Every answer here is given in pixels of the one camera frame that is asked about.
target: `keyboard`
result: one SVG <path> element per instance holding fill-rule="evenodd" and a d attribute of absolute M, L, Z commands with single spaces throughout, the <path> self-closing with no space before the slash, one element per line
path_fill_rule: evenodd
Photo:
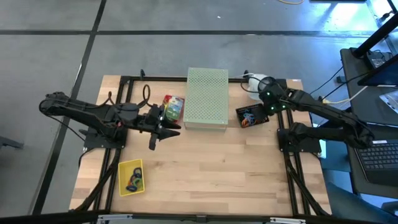
<path fill-rule="evenodd" d="M 398 186 L 398 140 L 373 141 L 370 148 L 355 152 L 369 182 Z"/>

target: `colorful package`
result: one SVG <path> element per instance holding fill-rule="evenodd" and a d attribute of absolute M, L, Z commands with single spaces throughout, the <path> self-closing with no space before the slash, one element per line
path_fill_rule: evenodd
<path fill-rule="evenodd" d="M 165 95 L 163 104 L 165 106 L 166 118 L 177 123 L 182 114 L 184 99 L 177 96 Z"/>

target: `computer monitor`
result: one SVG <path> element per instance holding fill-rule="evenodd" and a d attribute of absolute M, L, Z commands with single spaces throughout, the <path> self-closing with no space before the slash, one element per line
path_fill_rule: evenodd
<path fill-rule="evenodd" d="M 362 86 L 398 86 L 398 55 L 371 70 L 364 78 L 358 81 Z"/>

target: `green perforated box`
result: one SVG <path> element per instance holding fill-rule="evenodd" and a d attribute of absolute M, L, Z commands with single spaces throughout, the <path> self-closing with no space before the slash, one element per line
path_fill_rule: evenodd
<path fill-rule="evenodd" d="M 186 128 L 225 129 L 228 124 L 228 71 L 189 68 L 183 121 Z"/>

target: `table leg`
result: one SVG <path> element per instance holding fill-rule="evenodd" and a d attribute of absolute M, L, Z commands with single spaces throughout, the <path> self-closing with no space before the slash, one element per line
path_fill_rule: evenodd
<path fill-rule="evenodd" d="M 11 146 L 14 147 L 16 149 L 21 149 L 24 145 L 22 143 L 16 142 L 14 140 L 8 139 L 8 138 L 4 138 L 0 136 L 0 148 L 2 146 Z"/>
<path fill-rule="evenodd" d="M 355 187 L 355 183 L 354 183 L 353 171 L 351 171 L 349 173 L 349 180 L 351 181 L 351 188 L 352 188 L 353 194 L 359 195 L 359 193 L 355 190 L 356 187 Z"/>

